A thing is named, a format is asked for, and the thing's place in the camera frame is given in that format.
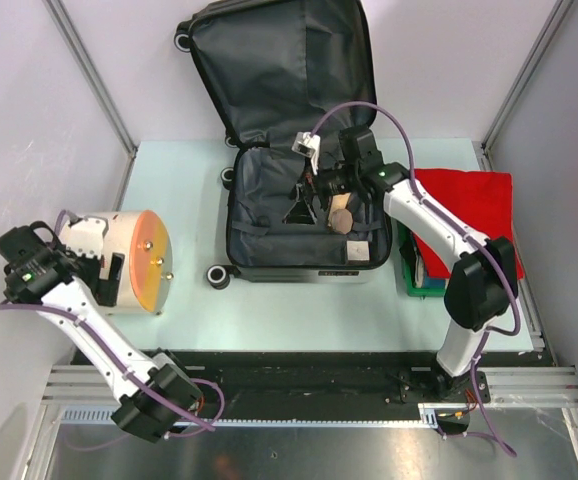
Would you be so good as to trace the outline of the beige wooden block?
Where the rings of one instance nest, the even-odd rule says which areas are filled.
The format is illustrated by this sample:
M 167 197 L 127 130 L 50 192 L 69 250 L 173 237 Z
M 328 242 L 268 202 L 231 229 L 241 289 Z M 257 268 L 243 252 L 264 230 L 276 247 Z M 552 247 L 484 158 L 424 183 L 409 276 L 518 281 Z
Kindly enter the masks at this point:
M 329 206 L 329 216 L 332 216 L 338 210 L 344 210 L 347 208 L 350 193 L 338 194 L 331 197 Z

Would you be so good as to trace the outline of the round wooden disc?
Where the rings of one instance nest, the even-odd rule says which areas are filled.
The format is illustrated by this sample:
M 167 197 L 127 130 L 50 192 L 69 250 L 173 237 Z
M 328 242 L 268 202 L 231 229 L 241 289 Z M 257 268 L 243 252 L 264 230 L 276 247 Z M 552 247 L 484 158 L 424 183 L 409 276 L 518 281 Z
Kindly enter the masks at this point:
M 352 231 L 353 224 L 353 215 L 346 208 L 337 209 L 330 213 L 329 227 L 335 233 L 347 235 Z

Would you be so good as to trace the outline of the beige drum with orange lid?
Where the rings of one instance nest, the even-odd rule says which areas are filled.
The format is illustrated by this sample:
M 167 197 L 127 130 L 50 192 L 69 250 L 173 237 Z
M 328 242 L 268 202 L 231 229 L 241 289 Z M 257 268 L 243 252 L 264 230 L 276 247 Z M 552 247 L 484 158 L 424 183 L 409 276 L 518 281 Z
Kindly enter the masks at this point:
M 103 256 L 119 254 L 119 292 L 116 305 L 99 305 L 104 314 L 158 314 L 173 279 L 173 250 L 167 228 L 151 210 L 74 214 L 58 227 L 84 215 L 108 221 Z

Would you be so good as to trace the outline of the white square box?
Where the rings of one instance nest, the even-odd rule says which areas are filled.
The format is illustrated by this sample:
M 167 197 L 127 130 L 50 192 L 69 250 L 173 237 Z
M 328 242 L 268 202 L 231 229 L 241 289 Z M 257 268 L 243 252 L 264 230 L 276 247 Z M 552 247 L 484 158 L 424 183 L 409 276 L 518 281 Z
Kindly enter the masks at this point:
M 346 260 L 348 263 L 366 263 L 371 260 L 370 243 L 366 240 L 346 242 Z

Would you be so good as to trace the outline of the green plastic tray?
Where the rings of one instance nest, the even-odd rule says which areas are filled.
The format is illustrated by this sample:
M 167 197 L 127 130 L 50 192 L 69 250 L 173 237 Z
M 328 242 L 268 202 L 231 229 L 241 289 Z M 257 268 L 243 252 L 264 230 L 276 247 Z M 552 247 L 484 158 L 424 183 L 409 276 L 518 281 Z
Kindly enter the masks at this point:
M 396 231 L 406 293 L 418 298 L 443 297 L 448 280 L 429 274 L 415 237 L 404 224 L 397 222 Z

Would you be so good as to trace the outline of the teal cream sock towel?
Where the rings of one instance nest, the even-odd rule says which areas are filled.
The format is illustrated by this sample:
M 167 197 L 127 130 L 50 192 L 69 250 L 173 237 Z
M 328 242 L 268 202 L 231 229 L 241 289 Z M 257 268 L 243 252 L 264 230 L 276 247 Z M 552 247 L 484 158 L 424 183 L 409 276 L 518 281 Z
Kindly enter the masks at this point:
M 430 276 L 425 266 L 423 257 L 417 246 L 413 246 L 413 252 L 414 252 L 414 266 L 412 269 L 413 286 L 419 289 L 444 290 L 447 286 L 447 280 Z

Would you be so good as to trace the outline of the white black space suitcase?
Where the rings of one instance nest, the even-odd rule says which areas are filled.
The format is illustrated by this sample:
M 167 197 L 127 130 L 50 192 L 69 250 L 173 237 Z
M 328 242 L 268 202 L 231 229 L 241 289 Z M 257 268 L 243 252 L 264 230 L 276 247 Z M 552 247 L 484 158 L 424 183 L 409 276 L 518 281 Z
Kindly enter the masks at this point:
M 228 192 L 227 262 L 207 282 L 359 282 L 392 248 L 382 202 L 350 193 L 347 235 L 329 227 L 330 200 L 315 199 L 315 225 L 284 224 L 305 159 L 298 132 L 321 138 L 319 162 L 336 168 L 339 134 L 370 127 L 376 89 L 367 18 L 358 1 L 216 1 L 181 21 L 175 47 L 188 53 L 237 154 L 221 173 Z M 346 242 L 366 240 L 371 260 L 348 263 Z

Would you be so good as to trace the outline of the red cloth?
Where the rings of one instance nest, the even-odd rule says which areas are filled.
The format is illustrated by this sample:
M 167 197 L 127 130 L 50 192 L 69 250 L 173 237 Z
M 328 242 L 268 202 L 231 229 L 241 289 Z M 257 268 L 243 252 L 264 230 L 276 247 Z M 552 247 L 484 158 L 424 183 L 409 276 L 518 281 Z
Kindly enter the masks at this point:
M 509 173 L 417 169 L 424 189 L 461 221 L 491 239 L 504 236 L 515 242 L 513 178 Z

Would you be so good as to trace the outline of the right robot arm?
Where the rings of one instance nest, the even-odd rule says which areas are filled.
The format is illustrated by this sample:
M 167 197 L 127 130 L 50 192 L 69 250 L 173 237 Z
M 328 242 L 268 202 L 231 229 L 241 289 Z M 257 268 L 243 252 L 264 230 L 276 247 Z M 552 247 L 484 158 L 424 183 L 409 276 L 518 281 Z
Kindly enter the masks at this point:
M 343 160 L 326 169 L 319 162 L 321 138 L 313 132 L 297 133 L 292 151 L 305 159 L 293 197 L 308 210 L 343 193 L 357 193 L 381 201 L 389 217 L 416 234 L 450 273 L 443 301 L 451 322 L 419 389 L 442 401 L 462 394 L 495 318 L 510 311 L 520 317 L 517 305 L 516 253 L 511 240 L 491 239 L 472 228 L 436 200 L 416 178 L 412 165 L 387 163 L 367 127 L 351 127 L 339 134 Z

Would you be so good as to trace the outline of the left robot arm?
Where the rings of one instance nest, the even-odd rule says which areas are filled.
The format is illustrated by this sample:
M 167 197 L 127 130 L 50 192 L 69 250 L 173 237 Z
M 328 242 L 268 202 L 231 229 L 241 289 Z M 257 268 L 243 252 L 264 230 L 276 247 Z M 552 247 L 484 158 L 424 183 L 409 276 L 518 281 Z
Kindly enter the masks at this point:
M 167 351 L 148 356 L 100 313 L 82 261 L 58 239 L 44 241 L 46 223 L 14 227 L 0 236 L 5 260 L 1 310 L 33 311 L 55 325 L 107 383 L 118 407 L 112 421 L 124 432 L 155 443 L 185 420 L 210 431 L 192 412 L 202 392 Z

